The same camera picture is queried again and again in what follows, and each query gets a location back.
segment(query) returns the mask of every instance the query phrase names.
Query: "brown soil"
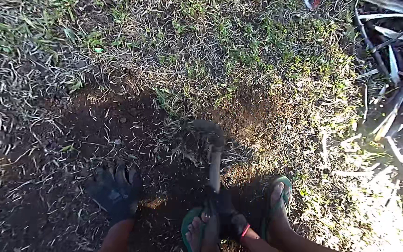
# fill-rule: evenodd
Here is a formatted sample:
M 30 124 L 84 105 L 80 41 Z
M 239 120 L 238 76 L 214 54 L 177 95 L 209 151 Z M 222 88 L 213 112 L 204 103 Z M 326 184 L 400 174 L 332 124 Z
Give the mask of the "brown soil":
M 85 192 L 85 181 L 98 165 L 111 165 L 115 158 L 137 165 L 145 185 L 131 251 L 185 250 L 181 221 L 202 204 L 207 169 L 188 159 L 172 161 L 171 150 L 155 153 L 155 135 L 166 113 L 155 109 L 153 99 L 86 89 L 69 104 L 48 107 L 64 115 L 56 121 L 63 134 L 50 123 L 37 123 L 38 149 L 53 151 L 36 150 L 6 169 L 0 189 L 0 251 L 96 251 L 109 222 Z M 20 135 L 12 161 L 34 140 L 27 132 Z M 70 145 L 73 149 L 60 151 Z M 257 206 L 263 205 L 261 184 L 254 178 L 246 187 L 232 188 L 236 207 L 254 227 L 260 221 Z

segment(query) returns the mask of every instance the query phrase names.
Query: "red bracelet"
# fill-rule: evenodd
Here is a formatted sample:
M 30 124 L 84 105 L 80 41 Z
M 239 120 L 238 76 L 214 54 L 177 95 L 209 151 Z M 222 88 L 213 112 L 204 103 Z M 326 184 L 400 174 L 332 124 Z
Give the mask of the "red bracelet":
M 240 236 L 240 240 L 247 234 L 249 228 L 250 224 L 247 223 L 247 226 L 245 227 L 245 229 L 243 229 L 242 235 Z

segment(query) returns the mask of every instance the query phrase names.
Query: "ground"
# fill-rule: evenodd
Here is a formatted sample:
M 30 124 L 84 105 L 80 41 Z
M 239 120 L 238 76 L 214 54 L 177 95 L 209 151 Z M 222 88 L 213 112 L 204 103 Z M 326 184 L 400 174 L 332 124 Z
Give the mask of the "ground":
M 207 183 L 195 118 L 225 130 L 221 179 L 257 230 L 282 174 L 300 235 L 403 250 L 396 171 L 333 175 L 386 156 L 340 143 L 362 113 L 351 18 L 339 1 L 0 1 L 0 251 L 96 251 L 109 220 L 85 184 L 117 158 L 145 185 L 131 249 L 184 251 L 181 220 Z

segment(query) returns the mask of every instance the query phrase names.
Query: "toe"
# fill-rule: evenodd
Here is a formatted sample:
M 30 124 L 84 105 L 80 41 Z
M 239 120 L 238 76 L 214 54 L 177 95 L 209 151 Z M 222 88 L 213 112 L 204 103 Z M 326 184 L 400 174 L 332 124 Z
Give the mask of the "toe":
M 194 226 L 194 228 L 198 228 L 201 224 L 201 220 L 199 217 L 195 216 L 194 220 L 192 221 L 192 225 Z
M 191 232 L 187 232 L 187 233 L 186 233 L 186 239 L 187 239 L 188 242 L 192 241 L 192 234 L 191 234 Z
M 281 199 L 282 196 L 282 191 L 284 190 L 284 183 L 278 182 L 274 186 L 273 192 L 271 193 L 271 199 L 270 199 L 270 204 L 274 206 L 279 200 Z
M 207 213 L 201 213 L 201 220 L 206 223 L 209 221 L 210 216 L 207 215 Z

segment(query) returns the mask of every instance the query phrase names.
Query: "dry grass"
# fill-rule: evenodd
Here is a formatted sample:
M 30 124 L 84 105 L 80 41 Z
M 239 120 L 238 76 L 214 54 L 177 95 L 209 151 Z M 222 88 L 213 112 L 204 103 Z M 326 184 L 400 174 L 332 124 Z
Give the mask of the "dry grass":
M 11 152 L 28 133 L 26 157 L 39 151 L 66 170 L 86 167 L 69 163 L 64 146 L 47 144 L 62 128 L 55 105 L 87 86 L 103 96 L 153 91 L 156 108 L 169 117 L 151 136 L 152 160 L 167 153 L 171 161 L 202 166 L 198 149 L 184 141 L 186 123 L 212 120 L 231 141 L 226 186 L 256 178 L 265 186 L 274 174 L 289 175 L 300 234 L 339 250 L 384 246 L 390 239 L 377 230 L 399 225 L 375 228 L 380 221 L 364 207 L 373 194 L 360 192 L 355 179 L 330 175 L 360 168 L 330 147 L 352 134 L 361 106 L 353 85 L 358 40 L 347 4 L 325 1 L 312 13 L 302 1 L 0 1 L 0 157 L 17 161 L 20 153 Z M 49 125 L 43 139 L 32 129 L 41 123 Z M 324 136 L 331 136 L 326 159 Z M 361 150 L 355 154 L 362 157 Z

